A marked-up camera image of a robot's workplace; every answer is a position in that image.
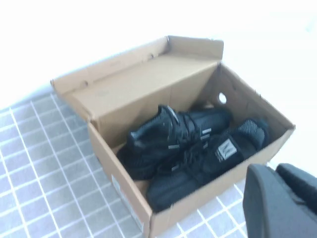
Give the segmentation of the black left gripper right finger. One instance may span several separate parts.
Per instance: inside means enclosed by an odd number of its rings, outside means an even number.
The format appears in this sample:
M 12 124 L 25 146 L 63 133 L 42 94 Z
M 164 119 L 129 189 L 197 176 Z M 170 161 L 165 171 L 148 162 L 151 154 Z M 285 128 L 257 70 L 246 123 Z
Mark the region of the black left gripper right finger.
M 279 164 L 276 172 L 311 211 L 317 210 L 316 177 L 288 163 Z

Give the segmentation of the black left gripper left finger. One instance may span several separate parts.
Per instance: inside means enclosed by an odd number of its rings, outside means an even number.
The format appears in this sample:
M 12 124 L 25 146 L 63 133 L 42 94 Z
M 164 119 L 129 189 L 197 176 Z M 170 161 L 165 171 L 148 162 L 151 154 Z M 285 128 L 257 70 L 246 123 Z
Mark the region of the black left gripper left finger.
M 317 211 L 311 211 L 276 169 L 247 168 L 243 211 L 250 238 L 315 238 Z

